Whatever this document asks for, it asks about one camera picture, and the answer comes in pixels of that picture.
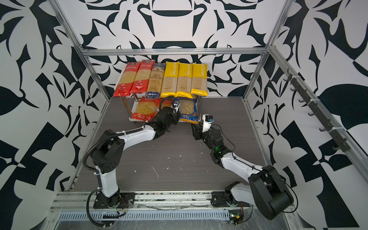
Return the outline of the red fusilli bag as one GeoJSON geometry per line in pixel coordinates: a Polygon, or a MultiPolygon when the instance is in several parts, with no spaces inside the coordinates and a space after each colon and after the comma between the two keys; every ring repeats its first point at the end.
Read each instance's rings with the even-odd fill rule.
{"type": "Polygon", "coordinates": [[[172,103],[173,99],[172,98],[168,98],[168,99],[164,99],[161,98],[160,102],[159,102],[159,109],[163,109],[165,107],[172,107],[172,103]]]}
{"type": "Polygon", "coordinates": [[[160,102],[162,98],[150,99],[142,97],[136,107],[136,112],[133,113],[132,118],[141,121],[150,121],[158,113],[160,102]]]}

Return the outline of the orange blue pasta bag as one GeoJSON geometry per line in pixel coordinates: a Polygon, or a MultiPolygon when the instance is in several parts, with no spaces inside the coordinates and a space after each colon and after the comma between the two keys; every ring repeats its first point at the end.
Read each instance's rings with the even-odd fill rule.
{"type": "Polygon", "coordinates": [[[180,121],[198,124],[197,104],[195,99],[178,97],[180,121]]]}

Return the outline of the orange blue spaghetti package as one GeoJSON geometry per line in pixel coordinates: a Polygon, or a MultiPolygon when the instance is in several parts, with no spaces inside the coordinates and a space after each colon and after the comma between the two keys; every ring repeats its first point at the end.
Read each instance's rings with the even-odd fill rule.
{"type": "Polygon", "coordinates": [[[160,98],[165,68],[166,68],[165,63],[155,63],[153,65],[153,68],[150,74],[147,92],[145,95],[146,98],[149,98],[149,99],[160,98]]]}

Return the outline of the yellow pastatime spaghetti package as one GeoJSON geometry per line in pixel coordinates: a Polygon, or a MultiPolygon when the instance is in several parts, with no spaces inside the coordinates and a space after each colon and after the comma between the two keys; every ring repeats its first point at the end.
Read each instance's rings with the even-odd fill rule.
{"type": "Polygon", "coordinates": [[[161,98],[176,96],[179,62],[166,62],[161,98]]]}

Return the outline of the red spaghetti package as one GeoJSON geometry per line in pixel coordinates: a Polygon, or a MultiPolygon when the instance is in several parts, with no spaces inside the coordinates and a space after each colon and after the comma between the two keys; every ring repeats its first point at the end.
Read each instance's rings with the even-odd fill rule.
{"type": "Polygon", "coordinates": [[[113,97],[130,96],[135,77],[138,73],[140,63],[129,62],[116,86],[113,97]]]}
{"type": "Polygon", "coordinates": [[[147,91],[151,71],[154,64],[154,60],[143,60],[140,63],[139,70],[130,90],[132,94],[142,94],[147,91]]]}

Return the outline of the small yellow pasta package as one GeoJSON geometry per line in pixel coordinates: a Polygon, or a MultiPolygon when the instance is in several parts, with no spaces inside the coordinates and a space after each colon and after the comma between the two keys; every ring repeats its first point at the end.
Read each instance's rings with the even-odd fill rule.
{"type": "Polygon", "coordinates": [[[208,96],[207,64],[193,63],[191,94],[208,96]]]}

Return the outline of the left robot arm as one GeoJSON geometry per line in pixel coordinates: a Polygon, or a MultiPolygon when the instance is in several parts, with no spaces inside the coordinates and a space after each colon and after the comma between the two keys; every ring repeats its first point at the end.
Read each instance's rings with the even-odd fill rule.
{"type": "Polygon", "coordinates": [[[99,200],[105,206],[118,204],[120,190],[117,184],[116,168],[122,153],[127,148],[142,142],[155,140],[165,134],[172,125],[177,125],[180,118],[179,106],[167,106],[159,109],[152,120],[145,125],[128,131],[105,131],[100,139],[85,153],[83,166],[98,176],[99,200]]]}

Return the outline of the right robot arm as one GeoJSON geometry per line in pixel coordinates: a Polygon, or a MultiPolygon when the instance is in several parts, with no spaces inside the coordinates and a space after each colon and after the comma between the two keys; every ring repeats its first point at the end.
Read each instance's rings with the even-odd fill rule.
{"type": "Polygon", "coordinates": [[[237,156],[225,146],[220,129],[211,125],[205,128],[200,124],[192,124],[191,128],[193,137],[202,140],[209,148],[216,165],[235,173],[249,184],[235,182],[227,186],[225,191],[230,201],[252,204],[268,220],[274,219],[294,204],[294,197],[287,184],[273,166],[261,167],[237,156]]]}

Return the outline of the white two-tier shelf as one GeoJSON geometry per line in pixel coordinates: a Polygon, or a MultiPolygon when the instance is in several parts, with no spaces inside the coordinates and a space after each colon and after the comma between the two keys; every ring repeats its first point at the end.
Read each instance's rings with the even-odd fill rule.
{"type": "Polygon", "coordinates": [[[130,62],[123,71],[113,96],[125,100],[131,95],[143,95],[129,111],[131,121],[148,122],[160,109],[176,103],[180,120],[197,124],[200,121],[198,96],[204,95],[192,82],[193,76],[200,76],[199,71],[193,71],[197,68],[196,64],[179,62],[130,62]]]}

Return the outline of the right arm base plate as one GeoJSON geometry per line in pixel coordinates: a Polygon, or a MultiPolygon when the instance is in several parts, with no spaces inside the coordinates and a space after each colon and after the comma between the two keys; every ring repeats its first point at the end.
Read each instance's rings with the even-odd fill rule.
{"type": "Polygon", "coordinates": [[[245,202],[238,202],[230,198],[230,195],[225,191],[213,191],[211,192],[210,204],[215,208],[240,208],[241,204],[244,207],[251,207],[251,204],[245,202]]]}

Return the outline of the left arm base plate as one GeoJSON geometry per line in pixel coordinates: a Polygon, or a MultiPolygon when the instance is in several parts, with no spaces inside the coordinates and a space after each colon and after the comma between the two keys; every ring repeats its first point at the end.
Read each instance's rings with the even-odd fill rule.
{"type": "Polygon", "coordinates": [[[112,197],[107,198],[102,192],[97,193],[93,208],[107,209],[115,206],[118,209],[125,209],[132,206],[135,202],[136,193],[115,193],[112,197]]]}

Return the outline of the wall hook rail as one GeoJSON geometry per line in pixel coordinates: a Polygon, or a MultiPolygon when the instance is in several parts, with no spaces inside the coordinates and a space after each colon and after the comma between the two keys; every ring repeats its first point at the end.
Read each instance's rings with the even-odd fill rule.
{"type": "Polygon", "coordinates": [[[303,85],[300,81],[301,76],[294,76],[290,69],[287,69],[288,77],[284,81],[289,81],[293,85],[293,92],[298,92],[302,97],[299,100],[300,103],[306,104],[312,111],[308,113],[310,117],[316,116],[319,122],[322,124],[323,128],[319,128],[320,132],[328,132],[332,139],[336,143],[336,147],[333,146],[333,150],[341,150],[342,152],[347,152],[351,150],[351,146],[348,144],[347,138],[342,134],[342,127],[334,125],[332,119],[330,119],[327,114],[327,109],[323,107],[320,99],[315,99],[312,97],[312,93],[303,85]]]}

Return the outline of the aluminium front rail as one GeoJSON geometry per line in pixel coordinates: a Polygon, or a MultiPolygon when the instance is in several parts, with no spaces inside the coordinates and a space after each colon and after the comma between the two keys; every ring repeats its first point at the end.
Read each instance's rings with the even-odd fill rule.
{"type": "MultiPolygon", "coordinates": [[[[246,208],[241,204],[240,208],[215,208],[210,204],[211,190],[189,190],[189,191],[124,191],[126,193],[136,193],[135,202],[132,206],[125,208],[142,210],[181,210],[181,209],[240,209],[246,208]]],[[[116,207],[107,209],[94,209],[96,194],[91,195],[87,201],[90,191],[66,191],[58,192],[53,201],[50,211],[86,211],[88,207],[93,211],[112,211],[115,213],[116,207]]]]}

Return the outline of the aluminium cage frame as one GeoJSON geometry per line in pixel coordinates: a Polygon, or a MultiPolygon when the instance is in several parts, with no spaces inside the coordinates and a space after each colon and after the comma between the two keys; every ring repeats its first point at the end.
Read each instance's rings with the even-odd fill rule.
{"type": "MultiPolygon", "coordinates": [[[[287,20],[287,16],[291,11],[291,8],[294,4],[294,1],[285,1],[280,15],[277,19],[275,28],[271,33],[271,37],[268,43],[263,48],[145,48],[145,49],[84,49],[76,36],[76,33],[73,31],[71,23],[68,21],[65,12],[63,11],[60,3],[58,1],[49,1],[53,12],[56,15],[56,18],[61,23],[62,27],[65,29],[67,35],[70,37],[70,40],[74,47],[77,50],[77,53],[81,56],[81,59],[84,65],[87,67],[87,70],[92,74],[93,79],[97,83],[99,89],[103,90],[104,85],[101,79],[98,77],[95,69],[93,68],[91,62],[88,60],[88,57],[91,56],[118,56],[118,55],[216,55],[216,54],[255,54],[261,55],[262,58],[257,64],[257,68],[254,72],[254,76],[257,77],[260,74],[261,68],[265,65],[266,59],[269,56],[276,61],[276,63],[281,67],[283,72],[288,76],[287,69],[290,69],[290,72],[294,76],[299,76],[296,70],[286,61],[286,59],[282,56],[278,48],[275,47],[275,41],[277,39],[277,35],[281,31],[282,26],[287,20]]],[[[300,78],[300,81],[306,88],[312,93],[312,97],[318,99],[315,93],[311,90],[311,88],[307,85],[307,83],[300,78]]],[[[349,160],[353,163],[357,171],[361,174],[364,180],[368,179],[368,156],[364,152],[364,150],[359,146],[359,144],[353,139],[353,137],[348,134],[347,130],[340,124],[338,124],[337,120],[333,117],[332,113],[327,109],[326,114],[332,121],[334,125],[338,127],[342,127],[342,134],[347,138],[348,144],[351,146],[351,150],[344,152],[349,160]]]]}

